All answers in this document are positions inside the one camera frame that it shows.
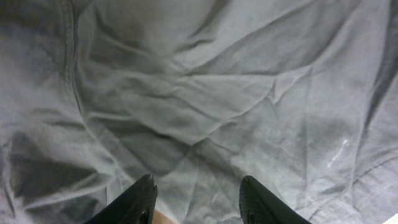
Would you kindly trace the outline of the grey shorts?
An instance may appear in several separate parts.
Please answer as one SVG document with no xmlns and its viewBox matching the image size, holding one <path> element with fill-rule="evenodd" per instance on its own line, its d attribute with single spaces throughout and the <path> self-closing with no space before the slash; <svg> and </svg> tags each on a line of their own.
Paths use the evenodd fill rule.
<svg viewBox="0 0 398 224">
<path fill-rule="evenodd" d="M 145 174 L 173 223 L 251 175 L 312 223 L 397 213 L 397 2 L 1 2 L 1 222 L 84 223 Z"/>
</svg>

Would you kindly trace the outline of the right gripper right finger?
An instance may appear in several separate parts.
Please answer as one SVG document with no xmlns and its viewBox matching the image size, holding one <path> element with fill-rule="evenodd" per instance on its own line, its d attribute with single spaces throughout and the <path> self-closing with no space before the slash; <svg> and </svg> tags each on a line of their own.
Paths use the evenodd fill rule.
<svg viewBox="0 0 398 224">
<path fill-rule="evenodd" d="M 244 224 L 311 224 L 251 175 L 240 183 L 239 211 Z"/>
</svg>

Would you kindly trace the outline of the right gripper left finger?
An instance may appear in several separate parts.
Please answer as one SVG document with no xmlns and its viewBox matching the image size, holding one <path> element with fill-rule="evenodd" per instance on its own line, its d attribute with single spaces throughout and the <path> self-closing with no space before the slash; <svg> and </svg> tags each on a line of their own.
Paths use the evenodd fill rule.
<svg viewBox="0 0 398 224">
<path fill-rule="evenodd" d="M 143 175 L 85 224 L 151 224 L 157 195 L 153 176 Z"/>
</svg>

